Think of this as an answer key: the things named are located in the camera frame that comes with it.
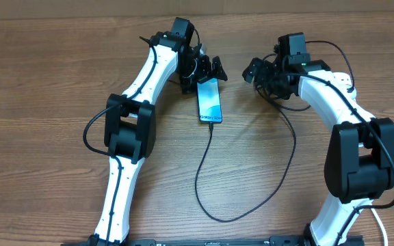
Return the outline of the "Samsung Galaxy smartphone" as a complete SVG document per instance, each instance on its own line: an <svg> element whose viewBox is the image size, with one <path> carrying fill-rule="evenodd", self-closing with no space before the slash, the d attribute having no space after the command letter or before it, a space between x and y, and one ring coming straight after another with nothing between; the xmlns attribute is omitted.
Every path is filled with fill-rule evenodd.
<svg viewBox="0 0 394 246"><path fill-rule="evenodd" d="M197 84L199 120L206 123L222 123L222 107L218 80L209 79Z"/></svg>

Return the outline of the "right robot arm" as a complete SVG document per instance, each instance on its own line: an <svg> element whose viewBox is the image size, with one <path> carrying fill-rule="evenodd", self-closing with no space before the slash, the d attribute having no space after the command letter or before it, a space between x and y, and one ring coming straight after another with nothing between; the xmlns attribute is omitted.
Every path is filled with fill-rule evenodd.
<svg viewBox="0 0 394 246"><path fill-rule="evenodd" d="M394 206L394 122L356 102L351 72L333 72L313 60L303 33L278 38L274 61L252 59L242 77L274 104L295 95L315 110L330 131L324 163L328 197L303 234L271 236L270 245L364 245L348 232L364 210Z"/></svg>

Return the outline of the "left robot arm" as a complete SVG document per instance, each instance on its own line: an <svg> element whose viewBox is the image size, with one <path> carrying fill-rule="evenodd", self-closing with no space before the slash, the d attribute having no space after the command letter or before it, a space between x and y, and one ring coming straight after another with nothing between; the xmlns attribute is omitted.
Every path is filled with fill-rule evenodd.
<svg viewBox="0 0 394 246"><path fill-rule="evenodd" d="M167 80L179 76L183 94L193 94L212 79L227 75L219 57L209 58L202 45L191 46L197 34L190 20L177 17L170 31L147 39L149 54L135 81L121 94L111 94L104 110L104 144L109 180L101 219L87 245L124 245L137 176L156 140L155 104Z"/></svg>

